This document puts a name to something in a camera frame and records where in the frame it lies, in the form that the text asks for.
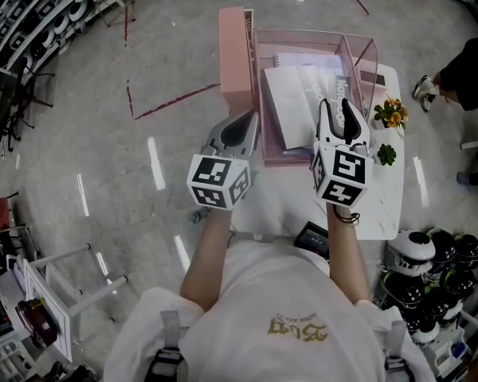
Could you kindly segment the person's left forearm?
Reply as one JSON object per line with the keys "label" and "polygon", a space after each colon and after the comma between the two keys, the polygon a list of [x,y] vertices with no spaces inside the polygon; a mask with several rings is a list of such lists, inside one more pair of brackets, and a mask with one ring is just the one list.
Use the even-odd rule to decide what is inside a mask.
{"label": "person's left forearm", "polygon": [[205,312],[215,305],[220,296],[224,262],[232,236],[231,219],[231,211],[211,211],[182,281],[180,295]]}

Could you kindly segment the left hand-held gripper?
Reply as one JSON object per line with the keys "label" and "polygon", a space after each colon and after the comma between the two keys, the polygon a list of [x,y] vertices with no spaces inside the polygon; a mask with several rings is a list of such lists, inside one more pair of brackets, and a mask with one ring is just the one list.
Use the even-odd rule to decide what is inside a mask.
{"label": "left hand-held gripper", "polygon": [[253,187],[257,172],[259,115],[254,110],[231,114],[210,132],[190,160],[186,186],[196,205],[231,211]]}

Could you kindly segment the white shelving unit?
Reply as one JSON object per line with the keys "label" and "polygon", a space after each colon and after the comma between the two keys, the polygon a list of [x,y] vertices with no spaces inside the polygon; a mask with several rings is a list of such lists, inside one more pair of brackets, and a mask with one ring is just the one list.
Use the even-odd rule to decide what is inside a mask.
{"label": "white shelving unit", "polygon": [[38,70],[114,5],[123,0],[0,0],[0,68],[11,70],[25,57],[26,71]]}

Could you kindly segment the white marble table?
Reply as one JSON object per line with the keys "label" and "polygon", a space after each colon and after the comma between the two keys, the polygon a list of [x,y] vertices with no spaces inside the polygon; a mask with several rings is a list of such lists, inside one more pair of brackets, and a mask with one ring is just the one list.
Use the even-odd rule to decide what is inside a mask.
{"label": "white marble table", "polygon": [[[266,94],[265,106],[271,110],[262,74],[263,71],[261,87]],[[396,72],[378,64],[377,74],[384,75],[386,86],[374,87],[372,105],[383,104],[388,97],[397,99],[400,91]],[[373,110],[357,108],[362,111],[370,128],[370,143],[346,144],[344,140],[324,143],[329,146],[345,146],[348,150],[374,160],[370,187],[355,207],[351,208],[359,215],[355,231],[360,240],[392,240],[398,234],[402,209],[404,132],[378,123],[374,119]],[[376,156],[383,143],[396,150],[397,157],[392,166],[382,166]],[[326,226],[326,201],[317,198],[311,173],[314,143],[312,149],[304,155],[308,156],[308,162],[304,164],[267,166],[261,153],[259,136],[259,146],[252,158],[257,175],[253,187],[234,207],[232,224],[235,230],[288,236],[297,234],[308,221],[320,227]]]}

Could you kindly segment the pink transparent tray organizer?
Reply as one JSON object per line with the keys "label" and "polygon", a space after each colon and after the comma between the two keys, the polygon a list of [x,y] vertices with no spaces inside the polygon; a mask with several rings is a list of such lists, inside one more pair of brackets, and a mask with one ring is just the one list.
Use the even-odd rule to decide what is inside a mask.
{"label": "pink transparent tray organizer", "polygon": [[351,93],[357,107],[371,109],[374,86],[359,81],[360,72],[377,76],[378,48],[371,37],[355,36],[315,30],[258,29],[254,25],[252,10],[245,11],[245,23],[250,47],[250,64],[254,104],[260,114],[261,153],[267,166],[290,166],[308,162],[303,154],[284,154],[280,134],[276,132],[273,112],[265,106],[261,87],[261,71],[273,68],[277,53],[336,54],[343,71],[351,78]]}

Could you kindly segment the pink file box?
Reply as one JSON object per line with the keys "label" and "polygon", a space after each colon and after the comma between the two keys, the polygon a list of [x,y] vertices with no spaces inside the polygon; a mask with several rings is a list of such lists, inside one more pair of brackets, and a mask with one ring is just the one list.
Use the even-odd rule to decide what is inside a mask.
{"label": "pink file box", "polygon": [[253,11],[219,10],[221,93],[233,115],[257,108],[253,62]]}

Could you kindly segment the small white side table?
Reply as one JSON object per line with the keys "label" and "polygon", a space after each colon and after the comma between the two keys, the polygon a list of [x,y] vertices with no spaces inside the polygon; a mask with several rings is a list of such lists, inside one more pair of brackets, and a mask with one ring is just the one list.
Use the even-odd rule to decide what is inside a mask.
{"label": "small white side table", "polygon": [[80,315],[84,310],[116,292],[127,283],[121,275],[98,291],[83,295],[64,278],[55,267],[61,260],[91,250],[90,244],[33,262],[22,260],[26,299],[40,299],[53,320],[57,338],[51,344],[67,361],[74,359],[73,348],[79,344]]}

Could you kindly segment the pile of black white helmets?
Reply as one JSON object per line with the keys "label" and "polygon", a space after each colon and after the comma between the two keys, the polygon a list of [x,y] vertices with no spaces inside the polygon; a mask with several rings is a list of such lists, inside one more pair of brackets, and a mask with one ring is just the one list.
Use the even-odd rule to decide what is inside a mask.
{"label": "pile of black white helmets", "polygon": [[461,364],[445,378],[434,377],[464,382],[478,359],[478,239],[441,228],[401,230],[386,243],[379,287],[375,302],[400,315],[419,349],[441,328],[464,329],[468,351]]}

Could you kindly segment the small green succulent plant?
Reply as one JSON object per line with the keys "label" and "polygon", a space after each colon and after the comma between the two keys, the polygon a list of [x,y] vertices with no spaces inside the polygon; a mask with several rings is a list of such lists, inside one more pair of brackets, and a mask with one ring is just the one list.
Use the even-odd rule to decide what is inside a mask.
{"label": "small green succulent plant", "polygon": [[376,154],[382,166],[392,166],[396,160],[396,150],[391,145],[382,144]]}

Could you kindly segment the grey calculator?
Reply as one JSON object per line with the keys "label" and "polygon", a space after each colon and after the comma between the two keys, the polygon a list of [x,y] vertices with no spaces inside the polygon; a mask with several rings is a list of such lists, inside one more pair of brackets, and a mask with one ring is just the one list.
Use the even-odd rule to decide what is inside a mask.
{"label": "grey calculator", "polygon": [[384,75],[377,74],[376,72],[369,72],[363,69],[359,70],[359,79],[362,84],[369,84],[372,86],[382,87],[386,86],[386,79]]}

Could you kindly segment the black screen device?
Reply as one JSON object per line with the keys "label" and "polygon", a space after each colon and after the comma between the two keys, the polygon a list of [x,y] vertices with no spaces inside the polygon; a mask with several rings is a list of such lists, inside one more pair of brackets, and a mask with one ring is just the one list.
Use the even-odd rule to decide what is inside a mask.
{"label": "black screen device", "polygon": [[328,231],[311,221],[308,221],[297,235],[294,246],[329,259]]}

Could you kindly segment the person's right forearm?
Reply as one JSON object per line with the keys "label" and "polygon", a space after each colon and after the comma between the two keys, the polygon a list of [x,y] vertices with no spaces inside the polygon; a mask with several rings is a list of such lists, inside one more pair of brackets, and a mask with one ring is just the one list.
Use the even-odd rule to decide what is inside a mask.
{"label": "person's right forearm", "polygon": [[370,301],[370,284],[356,231],[353,224],[345,223],[351,218],[350,211],[338,208],[336,214],[334,207],[326,204],[331,280],[352,304]]}

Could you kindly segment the black metal stand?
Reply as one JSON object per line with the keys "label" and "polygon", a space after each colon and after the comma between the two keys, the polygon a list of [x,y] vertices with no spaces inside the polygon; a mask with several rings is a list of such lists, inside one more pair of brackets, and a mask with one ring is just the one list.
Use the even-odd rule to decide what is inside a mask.
{"label": "black metal stand", "polygon": [[25,111],[31,103],[43,107],[53,108],[53,104],[36,97],[36,79],[39,77],[56,76],[52,72],[33,72],[31,77],[23,82],[25,70],[30,71],[27,66],[27,58],[20,57],[12,67],[10,74],[5,74],[6,80],[0,86],[0,145],[4,137],[7,138],[7,150],[13,151],[12,140],[21,141],[21,136],[17,134],[17,125],[23,122],[30,129],[34,125],[25,120]]}

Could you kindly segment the maroon pouch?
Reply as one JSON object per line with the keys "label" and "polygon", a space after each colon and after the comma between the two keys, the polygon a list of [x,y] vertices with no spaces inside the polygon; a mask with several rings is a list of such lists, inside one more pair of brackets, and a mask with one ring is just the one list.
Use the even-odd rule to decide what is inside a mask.
{"label": "maroon pouch", "polygon": [[52,345],[58,335],[58,328],[46,309],[43,298],[20,301],[15,310],[38,348]]}

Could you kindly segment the white plastic organizer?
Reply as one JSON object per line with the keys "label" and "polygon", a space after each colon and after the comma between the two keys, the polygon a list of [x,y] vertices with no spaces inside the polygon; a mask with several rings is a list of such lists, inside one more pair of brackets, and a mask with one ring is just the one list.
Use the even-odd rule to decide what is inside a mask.
{"label": "white plastic organizer", "polygon": [[464,329],[460,326],[441,328],[437,336],[421,347],[429,367],[436,378],[445,378],[462,362],[468,346]]}

